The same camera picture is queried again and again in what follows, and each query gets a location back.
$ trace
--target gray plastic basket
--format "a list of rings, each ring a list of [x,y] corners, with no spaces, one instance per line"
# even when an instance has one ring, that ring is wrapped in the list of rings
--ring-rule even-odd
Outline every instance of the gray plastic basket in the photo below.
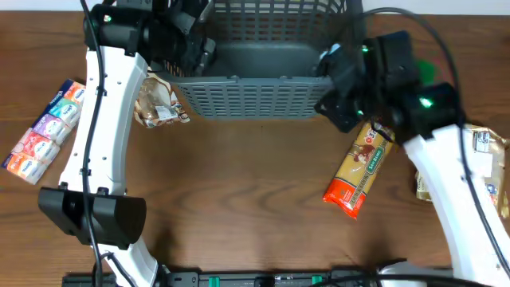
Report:
[[[332,88],[313,77],[341,26],[363,12],[361,0],[216,0],[206,23],[217,59],[203,77],[165,65],[160,76],[197,114],[211,119],[299,119]],[[346,34],[360,32],[354,24]]]

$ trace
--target colorful snack pack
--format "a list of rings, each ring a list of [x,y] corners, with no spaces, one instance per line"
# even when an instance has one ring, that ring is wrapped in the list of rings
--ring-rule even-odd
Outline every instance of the colorful snack pack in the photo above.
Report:
[[[80,106],[71,100],[62,97],[51,107],[48,113],[52,116],[61,118],[69,127],[74,127],[80,119]]]
[[[394,136],[393,132],[387,128],[379,129],[391,137]],[[368,191],[391,146],[392,143],[373,130],[370,123],[364,124],[335,178],[331,181],[323,200],[336,203],[347,215],[357,219],[359,209],[365,202]]]
[[[58,145],[62,144],[72,130],[63,120],[49,114],[40,116],[32,125],[32,129]]]
[[[66,80],[44,112],[19,140],[2,167],[35,184],[60,151],[80,118],[84,86]]]
[[[36,184],[48,166],[24,153],[11,153],[2,167],[26,182]]]
[[[85,86],[72,80],[67,80],[63,86],[67,86],[69,84],[71,84],[71,86],[67,92],[65,92],[64,98],[82,106],[83,99],[85,98]]]
[[[510,141],[498,136],[490,128],[478,127],[471,124],[465,126],[473,135],[473,158],[477,164],[470,168],[484,175],[485,187],[494,207],[502,218],[510,215],[508,199],[502,190],[504,180],[504,153]],[[427,186],[419,172],[416,173],[418,199],[432,201]]]
[[[24,153],[44,164],[50,164],[59,151],[60,148],[56,143],[34,132],[32,128],[29,128],[12,152]]]

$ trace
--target wooden table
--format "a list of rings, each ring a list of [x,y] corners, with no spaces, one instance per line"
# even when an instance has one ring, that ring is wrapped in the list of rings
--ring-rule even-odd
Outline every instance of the wooden table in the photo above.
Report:
[[[0,13],[0,155],[7,155],[64,79],[84,78],[80,13]],[[428,17],[454,52],[470,117],[510,137],[510,18]],[[409,29],[416,54],[442,61],[421,29],[399,16],[374,33]],[[357,130],[316,117],[295,121],[134,123],[127,187],[144,197],[143,236],[161,262],[203,270],[328,269],[393,258],[448,265],[432,205],[414,197],[413,164],[394,149],[357,221],[321,198]],[[90,272],[92,251],[37,208],[55,187],[74,136],[37,186],[0,172],[0,285],[56,286]]]

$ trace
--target snack package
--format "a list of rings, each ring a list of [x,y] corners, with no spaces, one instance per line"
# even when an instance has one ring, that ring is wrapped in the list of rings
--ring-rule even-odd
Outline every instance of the snack package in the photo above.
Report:
[[[35,184],[60,151],[59,145],[80,118],[84,86],[66,80],[25,135],[3,161],[2,167]]]
[[[80,112],[78,104],[63,97],[48,111],[50,115],[61,118],[69,127],[74,127],[80,119]]]
[[[3,161],[2,167],[31,184],[35,184],[47,168],[42,162],[24,153],[11,153]]]
[[[13,148],[12,153],[24,153],[43,164],[50,164],[59,151],[60,148],[56,143],[29,128]]]
[[[134,113],[136,121],[146,128],[190,121],[171,86],[154,73],[143,81]]]
[[[79,106],[83,105],[83,99],[85,98],[85,86],[76,83],[73,80],[67,80],[62,87],[66,88],[69,85],[67,92],[64,94],[64,98],[71,100],[72,102],[78,104]]]
[[[508,199],[502,191],[504,181],[504,153],[510,142],[498,136],[490,128],[466,124],[466,128],[473,134],[473,149],[477,164],[474,168],[484,174],[485,186],[498,214],[509,216]],[[430,194],[419,172],[416,173],[418,199],[431,201]]]
[[[376,128],[394,137],[393,132],[387,128],[379,124],[376,124]],[[392,145],[374,131],[370,123],[364,124],[323,200],[338,204],[347,215],[356,219]]]
[[[71,132],[71,128],[63,120],[49,114],[40,116],[32,125],[32,129],[58,145],[61,145]]]

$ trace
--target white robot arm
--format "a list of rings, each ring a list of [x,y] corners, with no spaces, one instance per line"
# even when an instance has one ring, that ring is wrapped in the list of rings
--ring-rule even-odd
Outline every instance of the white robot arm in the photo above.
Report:
[[[473,154],[472,135],[463,132],[470,167],[478,163]],[[459,148],[459,127],[450,125],[433,131],[433,138],[417,136],[403,144],[407,155],[424,176],[437,211],[449,252],[453,276],[490,286],[510,286],[510,279],[496,256],[466,182]],[[472,181],[485,217],[505,258],[510,256],[510,239],[492,204],[483,175],[472,171]],[[407,264],[387,266],[381,274],[433,273],[427,269],[409,269]],[[424,286],[421,282],[382,281],[389,286]]]
[[[143,80],[147,77],[147,62],[138,53],[126,56],[121,48],[101,47],[104,57],[103,97],[98,125],[94,130],[90,150],[88,182],[91,193],[108,190],[109,195],[124,196],[126,191],[125,158],[133,108]],[[71,191],[82,191],[81,164],[90,121],[96,103],[96,86],[99,79],[97,55],[87,52],[87,88],[80,124],[78,126],[73,152],[69,158],[59,183],[68,183]],[[131,244],[127,250],[117,246],[99,244],[102,254],[112,253],[119,261],[125,273],[136,286],[152,286],[158,271],[158,262],[149,254],[143,239]],[[117,285],[129,286],[111,259],[108,264],[116,275]]]

